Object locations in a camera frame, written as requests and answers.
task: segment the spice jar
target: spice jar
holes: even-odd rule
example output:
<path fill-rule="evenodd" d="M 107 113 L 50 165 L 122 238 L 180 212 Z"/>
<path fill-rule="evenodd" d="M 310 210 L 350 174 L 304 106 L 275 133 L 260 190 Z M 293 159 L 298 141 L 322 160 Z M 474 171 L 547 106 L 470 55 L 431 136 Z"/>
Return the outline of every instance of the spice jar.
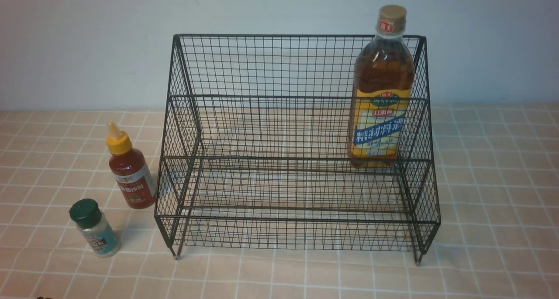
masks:
<path fill-rule="evenodd" d="M 107 258 L 118 251 L 120 241 L 114 235 L 104 213 L 100 211 L 99 204 L 94 199 L 79 200 L 72 205 L 69 213 L 96 255 Z"/>

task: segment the wire mesh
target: wire mesh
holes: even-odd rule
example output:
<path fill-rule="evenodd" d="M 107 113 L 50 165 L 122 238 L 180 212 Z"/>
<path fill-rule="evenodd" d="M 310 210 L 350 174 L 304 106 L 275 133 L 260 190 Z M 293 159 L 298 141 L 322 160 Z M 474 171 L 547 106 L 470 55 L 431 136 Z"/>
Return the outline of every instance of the wire mesh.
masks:
<path fill-rule="evenodd" d="M 424 37 L 395 160 L 347 156 L 353 61 L 372 36 L 176 35 L 155 217 L 183 245 L 413 251 L 441 223 Z"/>

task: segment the brown bottle cap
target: brown bottle cap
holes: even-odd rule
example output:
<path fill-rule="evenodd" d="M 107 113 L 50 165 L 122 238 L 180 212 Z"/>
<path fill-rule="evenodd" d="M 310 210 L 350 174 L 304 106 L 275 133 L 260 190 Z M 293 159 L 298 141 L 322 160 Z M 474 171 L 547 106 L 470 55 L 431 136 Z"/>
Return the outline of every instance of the brown bottle cap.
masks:
<path fill-rule="evenodd" d="M 386 35 L 397 35 L 406 29 L 407 11 L 401 5 L 385 5 L 379 11 L 377 32 Z"/>

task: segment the yellow label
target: yellow label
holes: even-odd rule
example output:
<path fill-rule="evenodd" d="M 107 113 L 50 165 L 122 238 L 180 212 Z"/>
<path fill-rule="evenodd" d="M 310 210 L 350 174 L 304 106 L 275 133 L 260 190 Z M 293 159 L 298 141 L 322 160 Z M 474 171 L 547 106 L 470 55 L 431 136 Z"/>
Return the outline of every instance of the yellow label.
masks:
<path fill-rule="evenodd" d="M 357 90 L 351 152 L 354 156 L 392 155 L 404 125 L 411 90 L 387 89 L 373 93 Z"/>

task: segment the bottle cap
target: bottle cap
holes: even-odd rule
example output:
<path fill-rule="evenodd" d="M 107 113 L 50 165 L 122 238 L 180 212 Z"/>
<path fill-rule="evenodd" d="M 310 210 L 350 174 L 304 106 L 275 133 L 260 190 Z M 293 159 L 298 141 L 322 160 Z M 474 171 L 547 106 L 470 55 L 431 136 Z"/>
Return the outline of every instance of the bottle cap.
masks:
<path fill-rule="evenodd" d="M 113 155 L 121 155 L 132 149 L 132 142 L 126 132 L 121 131 L 112 121 L 107 122 L 106 138 L 108 151 Z"/>
<path fill-rule="evenodd" d="M 385 5 L 379 11 L 377 32 L 385 35 L 398 35 L 406 29 L 407 11 L 401 5 Z"/>
<path fill-rule="evenodd" d="M 78 224 L 78 227 L 84 229 L 96 226 L 103 218 L 99 204 L 90 198 L 84 198 L 74 203 L 69 213 L 70 218 Z"/>

